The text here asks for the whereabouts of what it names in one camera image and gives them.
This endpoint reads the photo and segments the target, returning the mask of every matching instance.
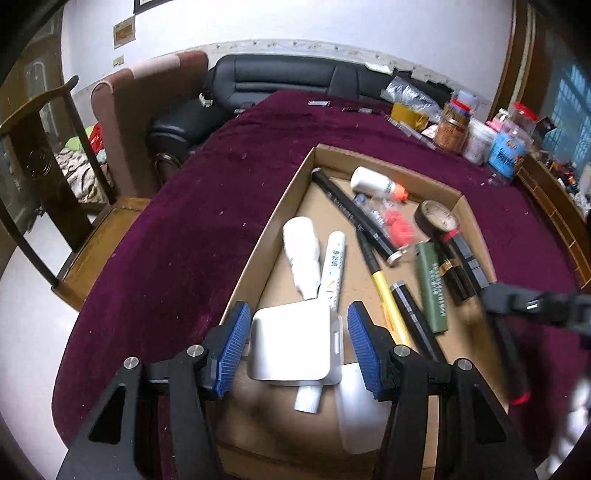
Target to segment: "orange cap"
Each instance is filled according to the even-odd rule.
[[[392,192],[392,200],[396,200],[397,202],[404,202],[407,198],[408,192],[402,185],[397,183],[394,187],[394,191]]]

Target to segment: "wooden chair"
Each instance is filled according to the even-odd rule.
[[[72,249],[72,254],[57,276],[31,248],[1,200],[0,221],[28,260],[51,284],[53,292],[79,311],[105,263],[150,200],[115,198],[90,147],[70,94],[77,83],[78,77],[74,76],[65,85],[42,93],[0,125],[0,140],[5,137],[10,139],[16,161],[27,177],[30,188]],[[92,224],[63,176],[41,123],[40,110],[59,97],[64,100],[76,135],[109,202]]]

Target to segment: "yellow handle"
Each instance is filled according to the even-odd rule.
[[[384,277],[384,272],[379,270],[371,277],[382,300],[382,311],[386,317],[389,330],[392,333],[392,338],[397,345],[406,345],[407,347],[412,348],[414,342],[404,324],[404,319],[402,318],[400,310],[398,310],[398,307],[394,303],[394,297],[390,292],[388,282],[386,282],[386,278]]]

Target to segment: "tape roll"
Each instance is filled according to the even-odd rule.
[[[450,209],[435,200],[421,202],[414,212],[414,221],[429,238],[441,237],[459,226]]]

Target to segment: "wooden cabinet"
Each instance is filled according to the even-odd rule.
[[[579,286],[591,293],[591,241],[583,213],[543,163],[527,156],[517,176],[541,206],[572,258]]]

